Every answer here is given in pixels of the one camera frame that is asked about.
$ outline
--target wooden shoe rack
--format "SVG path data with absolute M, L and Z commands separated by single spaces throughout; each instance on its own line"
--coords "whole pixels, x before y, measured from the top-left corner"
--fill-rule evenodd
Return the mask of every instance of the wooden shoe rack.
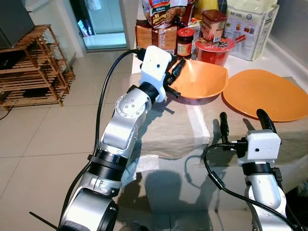
M 53 42 L 46 41 L 46 34 Z M 63 96 L 69 93 L 75 75 L 51 25 L 35 26 L 14 47 L 0 50 L 0 55 L 6 54 L 20 58 L 9 69 L 0 69 L 1 106 L 6 110 L 53 103 L 63 106 Z

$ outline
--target spice jar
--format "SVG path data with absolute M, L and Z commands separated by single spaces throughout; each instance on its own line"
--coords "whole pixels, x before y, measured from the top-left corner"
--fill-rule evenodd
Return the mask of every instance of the spice jar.
M 227 17 L 217 10 L 202 13 L 202 36 L 208 42 L 219 42 Z
M 191 58 L 193 35 L 194 30 L 191 28 L 178 30 L 178 59 Z

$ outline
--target orange bowl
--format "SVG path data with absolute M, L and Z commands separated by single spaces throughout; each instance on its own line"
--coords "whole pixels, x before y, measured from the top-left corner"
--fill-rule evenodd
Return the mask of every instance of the orange bowl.
M 308 95 L 289 80 L 264 70 L 246 70 L 229 80 L 223 97 L 240 112 L 257 118 L 265 110 L 274 122 L 288 122 L 308 115 Z
M 186 60 L 180 76 L 171 87 L 188 99 L 202 99 L 220 94 L 227 86 L 228 70 L 201 61 Z

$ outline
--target snack bag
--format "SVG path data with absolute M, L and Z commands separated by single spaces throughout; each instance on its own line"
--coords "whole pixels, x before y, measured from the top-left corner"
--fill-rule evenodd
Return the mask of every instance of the snack bag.
M 184 17 L 188 0 L 142 0 L 143 13 L 153 28 L 168 28 Z
M 202 19 L 202 13 L 208 10 L 218 10 L 217 0 L 195 0 L 193 16 Z
M 194 34 L 193 34 L 193 43 L 192 43 L 192 53 L 194 53 L 196 51 L 196 41 L 200 36 L 200 28 L 201 28 L 201 19 L 198 18 L 194 18 L 192 17 L 191 19 L 191 24 L 188 26 L 189 28 L 194 30 Z
M 277 0 L 228 0 L 224 36 L 235 41 L 231 55 L 253 61 L 266 45 L 276 18 Z
M 136 22 L 136 45 L 137 48 L 145 48 L 155 45 L 171 54 L 177 52 L 177 26 L 154 29 L 146 20 Z

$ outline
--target doorway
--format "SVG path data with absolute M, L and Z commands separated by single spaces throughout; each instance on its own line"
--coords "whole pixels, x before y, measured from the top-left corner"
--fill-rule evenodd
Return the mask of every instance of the doorway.
M 127 48 L 119 0 L 70 0 L 88 51 Z

